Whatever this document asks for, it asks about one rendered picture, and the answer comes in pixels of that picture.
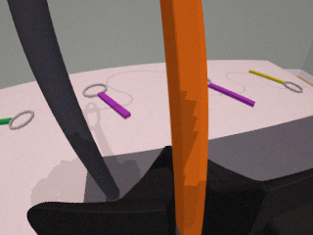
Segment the orange long bar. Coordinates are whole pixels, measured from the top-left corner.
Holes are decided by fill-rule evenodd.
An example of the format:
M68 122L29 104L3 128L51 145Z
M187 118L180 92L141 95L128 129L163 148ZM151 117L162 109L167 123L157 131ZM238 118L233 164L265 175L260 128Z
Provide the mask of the orange long bar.
M208 85L201 0L160 0L176 224L202 235L208 160Z

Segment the grey loop with green handle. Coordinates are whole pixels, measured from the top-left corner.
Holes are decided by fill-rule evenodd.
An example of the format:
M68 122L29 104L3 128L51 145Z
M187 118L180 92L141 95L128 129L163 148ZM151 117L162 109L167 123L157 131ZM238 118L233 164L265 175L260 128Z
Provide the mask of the grey loop with green handle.
M31 117L29 117L29 118L27 119L27 121L24 121L24 122L23 122L22 124L20 124L20 125L12 126L13 120L15 120L15 118L20 117L20 116L21 116L22 114L24 114L24 113L31 113ZM13 129L19 129L19 128L21 128L21 126L27 125L27 123L28 123L29 121L31 121L32 118L34 118L34 111L31 111L31 110L24 110L24 111L22 111L22 113L16 114L15 117L0 118L0 125L1 125L1 124L8 124L8 128L9 128L9 129L12 129L12 130L13 130Z

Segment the grey loop with purple handle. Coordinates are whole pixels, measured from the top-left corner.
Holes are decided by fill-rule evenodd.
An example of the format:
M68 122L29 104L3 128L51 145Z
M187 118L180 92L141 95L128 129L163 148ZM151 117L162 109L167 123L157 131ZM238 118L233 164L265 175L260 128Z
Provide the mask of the grey loop with purple handle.
M89 89L91 86L105 86L105 90L101 91L99 94L85 94L85 90ZM107 103L107 105L110 105L111 109L115 110L121 117L123 118L130 118L132 117L132 114L129 113L128 110L125 110L124 107L120 106L117 102L115 102L113 99L111 99L110 95L106 94L107 91L107 85L105 83L91 83L91 85L86 86L85 89L82 90L82 95L85 95L85 97L94 98L99 97L103 99Z
M234 98L234 99L236 99L236 101L244 103L244 105L248 105L250 107L254 106L255 102L251 101L251 99L243 97L243 95L240 95L238 93L234 93L234 91L224 89L224 87L222 87L222 86L214 85L214 83L211 82L210 78L207 78L207 81L210 81L210 83L207 84L208 87L210 87L210 89L218 91L218 93L222 93L224 95L227 95L227 97Z

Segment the grey loop with yellow handle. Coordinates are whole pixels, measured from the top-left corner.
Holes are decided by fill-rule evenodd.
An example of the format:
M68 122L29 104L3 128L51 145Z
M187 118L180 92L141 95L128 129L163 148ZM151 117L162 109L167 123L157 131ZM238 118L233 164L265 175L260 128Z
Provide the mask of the grey loop with yellow handle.
M293 83L292 81L291 81L291 82L288 82L288 81L287 81L287 83L285 83L285 82L282 81L281 79L278 79L278 78L273 77L273 75L267 75L267 74L259 73L259 71L250 70L249 73L262 75L262 77L265 77L265 78L267 78L267 79L270 79L270 81L282 83L282 85L285 85L285 86L287 87L287 89L291 89L289 86L287 86L287 83L292 83L293 86L296 85L296 82ZM298 89L301 89L301 86L298 86L298 85L296 85L296 86L298 87ZM301 89L300 91L291 89L291 91L296 91L296 93L302 93L302 89Z

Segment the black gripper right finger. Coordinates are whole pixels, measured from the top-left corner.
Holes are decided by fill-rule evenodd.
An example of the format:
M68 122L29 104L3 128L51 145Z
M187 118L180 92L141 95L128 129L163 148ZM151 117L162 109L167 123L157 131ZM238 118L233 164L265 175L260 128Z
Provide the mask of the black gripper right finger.
M313 168L254 180L207 160L202 235L261 235L269 220L313 201Z

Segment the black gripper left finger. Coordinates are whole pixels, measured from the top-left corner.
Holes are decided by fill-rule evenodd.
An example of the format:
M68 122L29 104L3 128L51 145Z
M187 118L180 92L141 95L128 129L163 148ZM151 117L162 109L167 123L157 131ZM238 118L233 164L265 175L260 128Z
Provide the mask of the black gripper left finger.
M172 146L164 145L142 179L120 200L44 201L27 211L36 235L176 235Z

